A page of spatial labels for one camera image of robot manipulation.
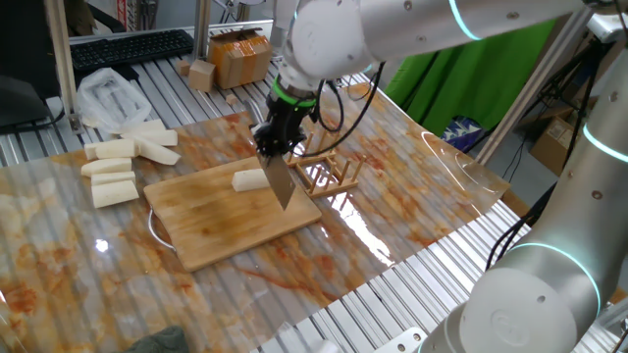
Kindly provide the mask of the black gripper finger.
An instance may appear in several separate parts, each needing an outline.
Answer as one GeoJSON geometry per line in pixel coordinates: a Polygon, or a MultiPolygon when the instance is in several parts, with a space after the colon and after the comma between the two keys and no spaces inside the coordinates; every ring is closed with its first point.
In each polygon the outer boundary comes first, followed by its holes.
{"type": "Polygon", "coordinates": [[[280,155],[286,155],[305,138],[304,130],[301,127],[280,129],[278,131],[278,153],[280,155]]]}
{"type": "Polygon", "coordinates": [[[257,124],[251,127],[257,153],[264,158],[275,155],[275,138],[271,125],[268,123],[257,124]]]}

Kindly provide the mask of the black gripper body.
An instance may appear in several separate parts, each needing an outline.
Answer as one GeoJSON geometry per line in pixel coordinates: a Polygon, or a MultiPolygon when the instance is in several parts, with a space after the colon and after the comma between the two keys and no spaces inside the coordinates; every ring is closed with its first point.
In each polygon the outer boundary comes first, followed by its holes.
{"type": "Polygon", "coordinates": [[[268,108],[267,122],[270,124],[266,139],[270,142],[300,142],[305,139],[301,128],[302,120],[310,114],[314,100],[296,100],[288,102],[280,96],[266,99],[268,108]]]}

